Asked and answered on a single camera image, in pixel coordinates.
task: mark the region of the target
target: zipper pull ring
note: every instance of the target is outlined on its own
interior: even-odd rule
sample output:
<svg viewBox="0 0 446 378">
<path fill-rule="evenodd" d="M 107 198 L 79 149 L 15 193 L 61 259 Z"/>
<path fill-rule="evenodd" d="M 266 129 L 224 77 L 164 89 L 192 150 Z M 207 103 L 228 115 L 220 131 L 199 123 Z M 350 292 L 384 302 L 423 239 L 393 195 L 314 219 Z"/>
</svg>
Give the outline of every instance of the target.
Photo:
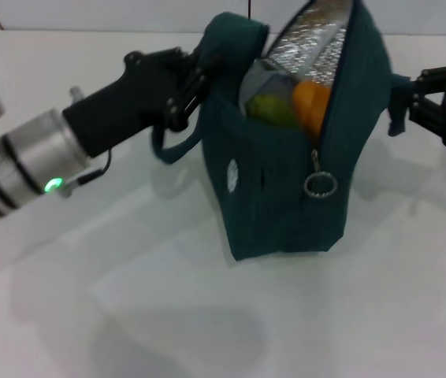
<svg viewBox="0 0 446 378">
<path fill-rule="evenodd" d="M 314 173 L 309 175 L 303 183 L 303 190 L 311 198 L 325 199 L 335 194 L 339 187 L 336 178 L 330 173 L 321 170 L 318 150 L 312 150 L 312 162 L 314 163 Z"/>
</svg>

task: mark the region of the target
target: orange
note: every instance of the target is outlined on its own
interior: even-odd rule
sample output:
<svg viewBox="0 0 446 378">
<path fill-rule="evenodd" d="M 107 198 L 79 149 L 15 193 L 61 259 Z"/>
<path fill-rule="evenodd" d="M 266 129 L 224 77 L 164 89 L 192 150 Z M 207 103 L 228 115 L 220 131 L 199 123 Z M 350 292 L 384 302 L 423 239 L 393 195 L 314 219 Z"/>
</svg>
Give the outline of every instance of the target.
<svg viewBox="0 0 446 378">
<path fill-rule="evenodd" d="M 297 117 L 314 143 L 321 135 L 330 94 L 330 88 L 314 81 L 303 81 L 293 91 L 292 101 Z"/>
</svg>

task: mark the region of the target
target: metal ring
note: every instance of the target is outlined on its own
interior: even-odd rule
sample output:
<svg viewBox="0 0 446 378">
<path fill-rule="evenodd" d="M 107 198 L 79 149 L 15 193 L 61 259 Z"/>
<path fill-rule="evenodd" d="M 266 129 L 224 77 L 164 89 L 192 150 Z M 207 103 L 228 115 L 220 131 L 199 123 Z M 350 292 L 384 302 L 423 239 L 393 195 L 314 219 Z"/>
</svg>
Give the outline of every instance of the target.
<svg viewBox="0 0 446 378">
<path fill-rule="evenodd" d="M 44 191 L 41 190 L 39 185 L 34 181 L 30 173 L 27 171 L 27 169 L 24 167 L 24 165 L 18 158 L 18 155 L 16 151 L 13 149 L 13 145 L 9 141 L 9 137 L 7 134 L 4 134 L 4 136 L 2 137 L 2 145 L 4 146 L 4 151 L 9 155 L 11 160 L 14 161 L 15 166 L 18 169 L 18 172 L 20 173 L 21 177 L 24 179 L 24 182 L 27 184 L 30 190 L 36 193 L 37 195 L 44 194 Z"/>
<path fill-rule="evenodd" d="M 332 189 L 329 191 L 326 191 L 324 193 L 314 193 L 311 189 L 309 189 L 309 184 L 313 180 L 316 180 L 318 178 L 328 179 L 332 183 Z M 312 175 L 307 177 L 305 179 L 305 182 L 303 183 L 303 189 L 306 192 L 306 194 L 309 197 L 316 198 L 316 199 L 325 199 L 325 198 L 331 197 L 332 195 L 335 194 L 338 187 L 339 187 L 339 183 L 337 182 L 336 178 L 331 173 L 328 173 L 328 172 L 313 173 Z"/>
</svg>

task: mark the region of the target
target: green led light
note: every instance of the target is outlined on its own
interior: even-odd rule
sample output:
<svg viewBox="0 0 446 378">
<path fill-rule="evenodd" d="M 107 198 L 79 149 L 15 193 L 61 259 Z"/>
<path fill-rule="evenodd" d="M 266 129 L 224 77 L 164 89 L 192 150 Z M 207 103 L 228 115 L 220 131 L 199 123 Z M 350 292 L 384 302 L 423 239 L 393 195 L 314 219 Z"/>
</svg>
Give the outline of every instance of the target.
<svg viewBox="0 0 446 378">
<path fill-rule="evenodd" d="M 44 191 L 46 193 L 49 193 L 53 189 L 57 189 L 58 187 L 60 187 L 63 183 L 64 183 L 64 180 L 61 177 L 51 179 L 50 181 L 48 181 L 48 183 L 44 187 Z"/>
</svg>

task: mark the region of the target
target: silver foil lining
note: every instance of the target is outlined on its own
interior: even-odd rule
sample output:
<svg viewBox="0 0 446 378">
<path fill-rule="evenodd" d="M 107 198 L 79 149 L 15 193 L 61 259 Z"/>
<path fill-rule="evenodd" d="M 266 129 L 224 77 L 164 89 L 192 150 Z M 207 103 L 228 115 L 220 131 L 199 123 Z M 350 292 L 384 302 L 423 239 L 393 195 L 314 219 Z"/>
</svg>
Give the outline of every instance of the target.
<svg viewBox="0 0 446 378">
<path fill-rule="evenodd" d="M 316 0 L 276 41 L 266 62 L 299 80 L 333 85 L 353 0 Z"/>
</svg>

